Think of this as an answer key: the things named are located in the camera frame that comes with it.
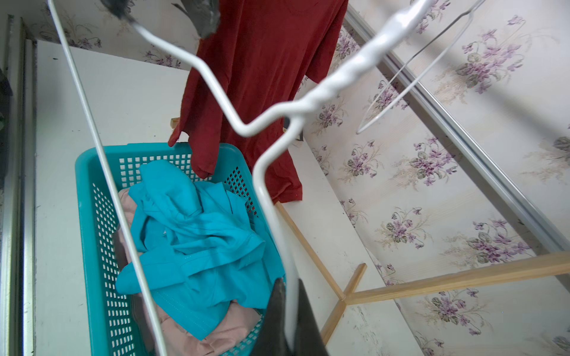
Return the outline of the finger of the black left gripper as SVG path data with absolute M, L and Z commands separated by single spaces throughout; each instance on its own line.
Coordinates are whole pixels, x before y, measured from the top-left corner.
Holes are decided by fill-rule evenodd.
M 129 0 L 101 0 L 103 6 L 117 19 L 133 22 L 131 15 L 131 2 Z
M 216 33 L 221 20 L 218 0 L 181 0 L 180 4 L 172 5 L 191 20 L 201 39 L 207 39 Z

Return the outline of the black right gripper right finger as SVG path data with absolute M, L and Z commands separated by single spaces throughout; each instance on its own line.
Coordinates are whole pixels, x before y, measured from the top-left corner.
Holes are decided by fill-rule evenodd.
M 328 356 L 302 280 L 299 280 L 295 356 Z

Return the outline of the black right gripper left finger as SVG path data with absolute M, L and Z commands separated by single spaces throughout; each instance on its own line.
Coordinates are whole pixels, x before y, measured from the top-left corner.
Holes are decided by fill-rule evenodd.
M 282 278 L 275 281 L 258 339 L 251 356 L 285 356 L 287 344 L 284 333 L 286 289 Z

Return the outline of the dark red t-shirt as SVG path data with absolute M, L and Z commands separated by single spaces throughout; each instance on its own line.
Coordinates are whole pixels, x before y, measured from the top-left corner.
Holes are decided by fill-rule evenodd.
M 327 76 L 347 6 L 328 0 L 222 1 L 220 26 L 200 42 L 197 55 L 250 123 L 272 105 L 294 99 L 304 78 L 319 82 Z M 196 70 L 187 79 L 180 113 L 169 143 L 188 135 L 191 168 L 203 179 L 215 172 L 221 144 L 234 145 L 254 166 L 284 128 L 278 120 L 255 136 L 240 136 Z

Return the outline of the pink t-shirt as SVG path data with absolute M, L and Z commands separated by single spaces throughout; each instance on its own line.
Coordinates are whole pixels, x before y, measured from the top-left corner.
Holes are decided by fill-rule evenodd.
M 127 223 L 131 228 L 137 204 L 129 196 L 129 188 L 118 193 Z M 132 262 L 128 246 L 120 225 L 113 235 L 113 243 L 119 271 Z M 132 313 L 139 327 L 147 352 L 155 351 L 154 331 L 148 309 L 141 293 L 132 295 Z M 261 314 L 255 309 L 245 308 L 236 302 L 222 303 L 220 308 L 191 310 L 176 317 L 156 305 L 160 327 L 169 355 L 222 355 L 240 342 L 245 341 L 254 327 L 261 321 Z M 182 321 L 182 316 L 189 321 Z

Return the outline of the teal t-shirt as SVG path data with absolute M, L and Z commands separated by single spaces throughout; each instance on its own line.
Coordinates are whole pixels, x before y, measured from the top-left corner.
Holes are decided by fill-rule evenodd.
M 129 190 L 137 204 L 130 232 L 154 302 L 175 320 L 176 312 L 229 302 L 265 309 L 274 283 L 246 199 L 221 182 L 195 182 L 165 160 L 140 173 Z

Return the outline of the white hanger of teal shirt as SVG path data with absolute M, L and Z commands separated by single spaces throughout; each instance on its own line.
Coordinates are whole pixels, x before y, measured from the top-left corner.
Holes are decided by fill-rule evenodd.
M 65 58 L 67 59 L 77 93 L 80 96 L 80 102 L 83 107 L 85 118 L 88 122 L 88 127 L 95 144 L 96 152 L 108 184 L 108 189 L 111 193 L 111 198 L 114 202 L 115 210 L 118 214 L 121 228 L 126 238 L 129 255 L 131 256 L 134 264 L 134 270 L 142 292 L 143 300 L 145 305 L 148 307 L 151 326 L 154 330 L 154 339 L 157 351 L 160 355 L 166 355 L 166 344 L 158 321 L 157 312 L 154 307 L 154 300 L 151 296 L 145 272 L 143 271 L 143 267 L 132 239 L 132 234 L 127 226 L 126 216 L 124 215 L 123 208 L 120 204 L 117 187 L 111 176 L 108 159 L 105 155 L 80 75 L 71 54 L 71 49 L 68 45 L 62 23 L 60 22 L 56 5 L 53 1 L 49 1 L 48 7 L 50 8 L 50 13 L 53 18 L 56 31 L 59 35 L 59 40 L 63 47 Z M 262 130 L 267 126 L 282 117 L 287 117 L 290 120 L 290 126 L 287 132 L 260 156 L 257 163 L 255 163 L 252 174 L 256 196 L 261 204 L 264 216 L 267 218 L 270 231 L 275 239 L 275 244 L 285 269 L 286 280 L 283 280 L 286 289 L 284 333 L 288 352 L 294 352 L 295 331 L 298 320 L 299 280 L 301 279 L 298 275 L 298 270 L 289 250 L 287 241 L 282 234 L 277 212 L 265 183 L 267 168 L 295 141 L 295 138 L 302 132 L 307 116 L 311 112 L 315 111 L 326 101 L 334 98 L 334 96 L 336 96 L 341 90 L 344 90 L 354 84 L 358 79 L 366 74 L 366 72 L 378 65 L 383 56 L 393 49 L 395 45 L 401 42 L 403 38 L 418 25 L 430 7 L 430 1 L 415 1 L 412 5 L 402 10 L 398 10 L 387 20 L 384 27 L 377 33 L 377 35 L 362 47 L 361 51 L 357 53 L 356 56 L 341 65 L 335 72 L 329 75 L 329 77 L 321 81 L 313 90 L 307 92 L 304 97 L 292 102 L 275 104 L 250 123 L 244 123 L 239 117 L 226 92 L 222 89 L 221 84 L 216 79 L 206 62 L 199 59 L 194 54 L 191 54 L 152 34 L 135 19 L 133 22 L 129 22 L 135 31 L 148 42 L 178 58 L 180 61 L 191 65 L 200 73 L 224 115 L 228 119 L 230 125 L 240 136 L 255 136 L 262 132 Z

